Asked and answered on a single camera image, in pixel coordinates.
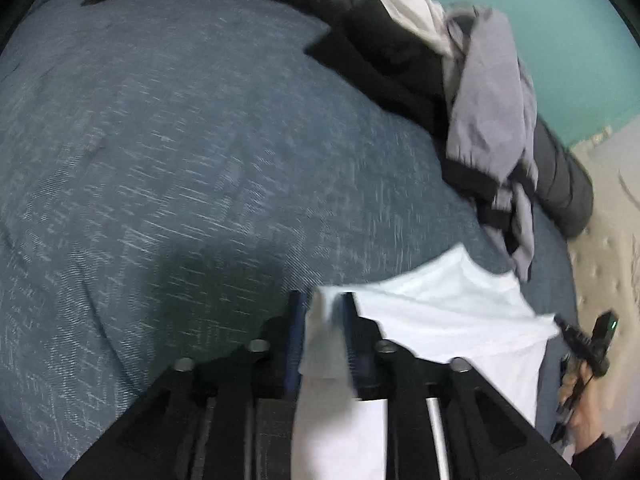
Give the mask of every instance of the teal wall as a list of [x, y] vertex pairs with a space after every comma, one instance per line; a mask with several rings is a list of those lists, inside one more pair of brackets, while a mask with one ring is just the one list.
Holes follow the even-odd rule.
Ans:
[[565, 144], [640, 114], [640, 48], [608, 0], [439, 1], [508, 15], [538, 111]]

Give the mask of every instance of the human hand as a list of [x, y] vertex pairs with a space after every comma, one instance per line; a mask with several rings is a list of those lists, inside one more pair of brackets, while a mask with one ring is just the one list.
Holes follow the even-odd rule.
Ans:
[[[586, 362], [580, 364], [580, 376], [586, 386], [580, 400], [575, 405], [574, 414], [569, 421], [569, 427], [575, 439], [576, 453], [584, 451], [598, 440], [603, 429], [598, 383], [594, 380], [591, 368]], [[560, 402], [564, 402], [569, 398], [577, 381], [577, 370], [567, 373], [562, 378], [562, 386], [558, 392]]]

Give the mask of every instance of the white t-shirt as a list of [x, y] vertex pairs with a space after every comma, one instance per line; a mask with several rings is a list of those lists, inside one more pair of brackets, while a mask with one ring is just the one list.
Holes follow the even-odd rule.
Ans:
[[468, 359], [534, 424], [546, 340], [558, 333], [553, 316], [536, 316], [512, 272], [487, 272], [459, 244], [384, 282], [314, 291], [300, 365], [293, 480], [385, 477], [386, 401], [354, 398], [332, 308], [336, 296], [349, 291], [360, 315], [376, 320], [385, 338], [423, 359]]

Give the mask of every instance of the bolt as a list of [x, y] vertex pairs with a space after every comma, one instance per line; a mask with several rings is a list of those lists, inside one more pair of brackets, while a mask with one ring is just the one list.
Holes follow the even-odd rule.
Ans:
[[469, 361], [462, 357], [454, 357], [449, 363], [449, 366], [454, 372], [468, 372], [473, 368], [471, 364], [469, 364]]
[[177, 372], [191, 372], [196, 366], [193, 359], [189, 357], [181, 357], [174, 363], [174, 370]]
[[375, 348], [379, 354], [392, 354], [398, 349], [398, 346], [396, 346], [396, 343], [393, 341], [389, 341], [389, 339], [381, 339], [373, 348]]
[[253, 339], [249, 341], [246, 349], [252, 353], [264, 353], [268, 352], [271, 345], [265, 339]]

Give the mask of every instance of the bed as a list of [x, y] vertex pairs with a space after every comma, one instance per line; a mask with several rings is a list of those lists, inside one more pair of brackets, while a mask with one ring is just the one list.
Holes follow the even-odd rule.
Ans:
[[[303, 53], [321, 20], [274, 0], [83, 2], [37, 1], [0, 57], [0, 416], [44, 480], [292, 288], [383, 280], [457, 242], [508, 270], [433, 139]], [[574, 321], [566, 242], [537, 205], [534, 222], [523, 293]], [[540, 370], [545, 436], [563, 354], [550, 341]]]

